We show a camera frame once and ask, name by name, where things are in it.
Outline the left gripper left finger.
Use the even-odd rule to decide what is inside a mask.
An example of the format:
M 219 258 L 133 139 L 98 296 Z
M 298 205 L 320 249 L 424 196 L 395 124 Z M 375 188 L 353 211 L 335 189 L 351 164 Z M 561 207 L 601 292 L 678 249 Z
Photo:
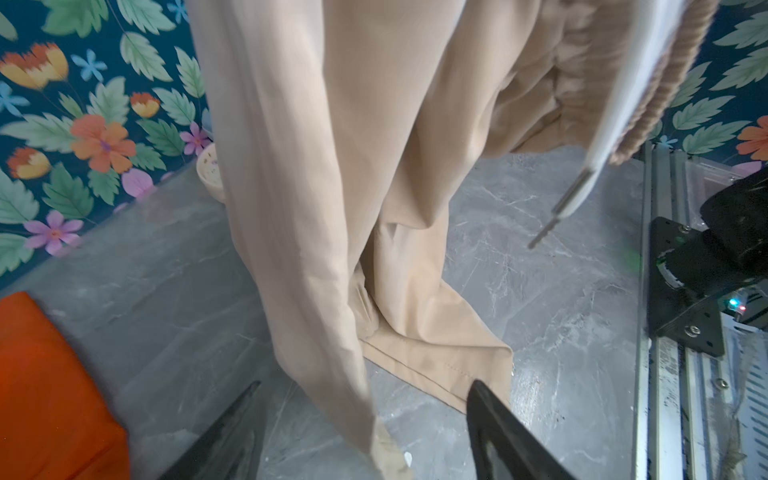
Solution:
M 264 388 L 254 381 L 160 479 L 256 479 L 266 413 Z

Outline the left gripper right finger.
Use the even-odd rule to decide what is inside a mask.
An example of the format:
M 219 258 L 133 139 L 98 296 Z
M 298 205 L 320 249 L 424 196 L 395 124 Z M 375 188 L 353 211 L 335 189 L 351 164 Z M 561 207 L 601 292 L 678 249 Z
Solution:
M 468 434 L 479 480 L 574 480 L 482 381 L 466 401 Z

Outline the orange shorts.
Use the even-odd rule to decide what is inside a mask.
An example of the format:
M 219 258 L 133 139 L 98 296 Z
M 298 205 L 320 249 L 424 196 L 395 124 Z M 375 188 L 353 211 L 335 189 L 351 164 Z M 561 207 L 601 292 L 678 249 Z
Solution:
M 1 301 L 1 476 L 127 479 L 124 428 L 25 292 Z

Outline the beige shorts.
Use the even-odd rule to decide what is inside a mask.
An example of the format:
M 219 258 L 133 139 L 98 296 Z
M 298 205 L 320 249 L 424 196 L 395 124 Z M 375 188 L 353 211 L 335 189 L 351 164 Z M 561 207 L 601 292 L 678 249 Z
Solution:
M 412 472 L 374 363 L 464 411 L 513 353 L 442 277 L 482 157 L 588 159 L 558 216 L 675 97 L 715 1 L 191 1 L 235 248 L 275 357 L 383 479 Z

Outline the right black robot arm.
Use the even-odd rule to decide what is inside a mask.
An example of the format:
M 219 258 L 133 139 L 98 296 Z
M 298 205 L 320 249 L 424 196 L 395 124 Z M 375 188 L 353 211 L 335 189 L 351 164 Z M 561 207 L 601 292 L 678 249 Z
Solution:
M 716 193 L 699 213 L 707 229 L 659 256 L 673 289 L 722 296 L 767 278 L 767 171 Z

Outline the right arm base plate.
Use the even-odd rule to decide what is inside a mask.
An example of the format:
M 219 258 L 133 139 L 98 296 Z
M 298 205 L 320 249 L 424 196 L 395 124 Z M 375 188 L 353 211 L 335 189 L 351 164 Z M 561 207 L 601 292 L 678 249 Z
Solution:
M 649 226 L 646 256 L 649 336 L 668 338 L 685 348 L 713 358 L 725 355 L 721 313 L 717 302 L 688 288 L 666 267 L 666 257 L 699 232 L 673 220 L 656 217 Z

